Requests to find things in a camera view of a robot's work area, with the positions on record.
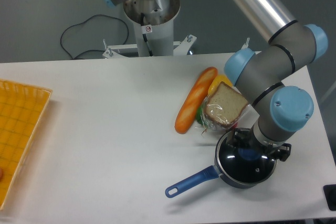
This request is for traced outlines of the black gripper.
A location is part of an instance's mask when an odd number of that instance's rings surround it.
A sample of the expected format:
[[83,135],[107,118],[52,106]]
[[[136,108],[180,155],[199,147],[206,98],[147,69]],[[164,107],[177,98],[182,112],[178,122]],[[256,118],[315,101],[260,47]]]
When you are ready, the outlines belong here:
[[242,157],[267,156],[285,162],[291,154],[291,144],[274,141],[259,141],[252,129],[235,128],[229,132],[227,144],[240,148]]

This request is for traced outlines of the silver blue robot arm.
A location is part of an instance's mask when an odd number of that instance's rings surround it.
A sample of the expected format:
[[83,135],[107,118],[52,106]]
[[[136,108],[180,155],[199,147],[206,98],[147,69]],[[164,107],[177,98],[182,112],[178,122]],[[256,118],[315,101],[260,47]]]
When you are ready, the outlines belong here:
[[[224,71],[232,84],[259,114],[249,142],[260,152],[278,153],[313,113],[310,95],[282,81],[316,61],[328,48],[328,38],[316,25],[301,25],[280,0],[234,0],[269,47],[256,54],[241,49],[226,62]],[[135,23],[140,56],[169,55],[156,39],[147,37],[146,28],[157,28],[172,21],[180,10],[179,0],[104,0],[124,12]]]

